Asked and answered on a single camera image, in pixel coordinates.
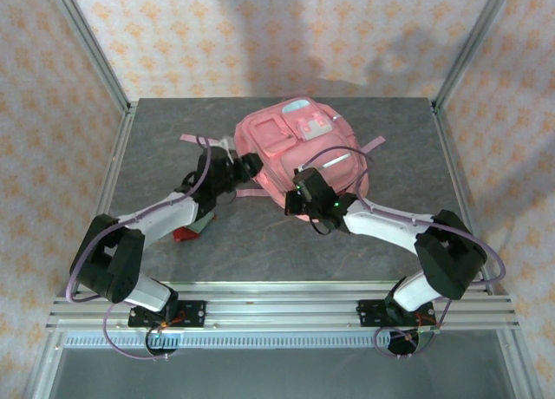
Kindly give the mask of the pink school backpack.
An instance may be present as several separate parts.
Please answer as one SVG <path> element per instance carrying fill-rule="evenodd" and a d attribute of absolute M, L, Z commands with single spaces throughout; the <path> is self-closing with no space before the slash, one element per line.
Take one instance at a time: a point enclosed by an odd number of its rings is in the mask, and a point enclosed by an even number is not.
<path fill-rule="evenodd" d="M 236 152 L 256 153 L 264 163 L 254 181 L 260 189 L 239 190 L 243 197 L 266 197 L 285 207 L 296 168 L 314 167 L 341 195 L 369 190 L 365 156 L 385 139 L 376 137 L 360 145 L 350 124 L 332 107 L 298 97 L 247 115 L 233 136 Z"/>

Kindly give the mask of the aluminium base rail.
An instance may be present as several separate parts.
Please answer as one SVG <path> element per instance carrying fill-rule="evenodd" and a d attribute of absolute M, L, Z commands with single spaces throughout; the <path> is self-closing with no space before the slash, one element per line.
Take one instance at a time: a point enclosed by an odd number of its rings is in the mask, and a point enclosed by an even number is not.
<path fill-rule="evenodd" d="M 349 330 L 361 329 L 356 307 L 363 299 L 383 299 L 393 282 L 198 282 L 176 283 L 185 300 L 204 300 L 207 331 Z M 507 295 L 493 295 L 483 286 L 467 290 L 448 304 L 434 302 L 444 319 L 443 330 L 505 330 L 519 328 Z"/>

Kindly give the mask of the aluminium table side rail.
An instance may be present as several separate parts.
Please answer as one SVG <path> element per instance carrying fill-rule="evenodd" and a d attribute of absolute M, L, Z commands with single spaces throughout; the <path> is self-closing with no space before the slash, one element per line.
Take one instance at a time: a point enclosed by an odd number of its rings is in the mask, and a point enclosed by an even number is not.
<path fill-rule="evenodd" d="M 456 166 L 455 147 L 452 139 L 448 135 L 448 125 L 444 122 L 441 111 L 435 106 L 435 103 L 433 101 L 430 102 L 430 107 L 432 111 L 432 116 L 434 118 L 434 124 L 436 126 L 437 133 L 441 142 L 441 147 L 446 159 L 447 168 L 453 182 L 454 192 L 460 208 L 462 220 L 465 223 L 467 229 L 475 237 L 477 237 L 478 234 L 473 228 L 473 220 L 470 216 L 469 206 L 467 204 L 467 197 L 463 189 L 463 178 L 460 170 Z"/>
<path fill-rule="evenodd" d="M 132 102 L 125 114 L 121 117 L 120 125 L 114 137 L 111 153 L 108 156 L 108 162 L 105 167 L 100 193 L 96 201 L 96 207 L 92 214 L 92 218 L 97 214 L 106 213 L 110 207 L 119 171 L 121 169 L 123 155 L 133 126 L 137 104 L 137 101 Z"/>

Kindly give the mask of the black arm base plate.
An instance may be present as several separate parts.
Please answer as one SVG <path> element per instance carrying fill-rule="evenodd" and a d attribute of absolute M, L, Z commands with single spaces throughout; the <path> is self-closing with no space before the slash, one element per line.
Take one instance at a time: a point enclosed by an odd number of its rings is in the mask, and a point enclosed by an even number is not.
<path fill-rule="evenodd" d="M 206 307 L 204 300 L 181 299 L 170 301 L 161 311 L 136 306 L 129 313 L 127 325 L 148 329 L 203 328 Z"/>
<path fill-rule="evenodd" d="M 437 319 L 432 303 L 426 303 L 416 311 L 405 311 L 395 301 L 362 299 L 356 312 L 362 327 L 418 327 L 436 325 Z"/>

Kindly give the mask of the aluminium frame post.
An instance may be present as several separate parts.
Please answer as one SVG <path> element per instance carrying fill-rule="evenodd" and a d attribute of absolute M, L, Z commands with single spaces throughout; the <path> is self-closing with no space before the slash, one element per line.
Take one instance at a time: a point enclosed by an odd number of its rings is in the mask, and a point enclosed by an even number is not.
<path fill-rule="evenodd" d="M 82 46 L 116 107 L 123 114 L 127 114 L 131 101 L 127 98 L 79 3 L 77 0 L 55 0 L 55 2 L 68 20 L 77 42 Z"/>
<path fill-rule="evenodd" d="M 438 114 L 447 104 L 462 76 L 467 70 L 474 55 L 486 38 L 493 22 L 500 13 L 506 0 L 486 0 L 466 40 L 463 42 L 459 54 L 447 72 L 437 96 L 431 101 L 433 112 Z"/>

